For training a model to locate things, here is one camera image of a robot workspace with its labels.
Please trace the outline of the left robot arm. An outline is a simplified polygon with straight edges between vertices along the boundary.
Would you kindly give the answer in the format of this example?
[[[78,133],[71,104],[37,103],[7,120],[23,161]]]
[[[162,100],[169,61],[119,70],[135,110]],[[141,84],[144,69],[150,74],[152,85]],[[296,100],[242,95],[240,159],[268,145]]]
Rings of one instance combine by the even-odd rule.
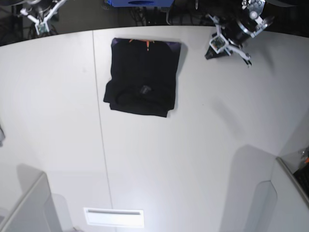
[[[216,32],[211,35],[205,58],[210,60],[238,54],[248,67],[252,66],[251,56],[243,48],[250,38],[273,23],[274,17],[261,17],[265,3],[264,0],[243,0],[240,7],[234,5],[218,15],[206,14],[216,26]]]

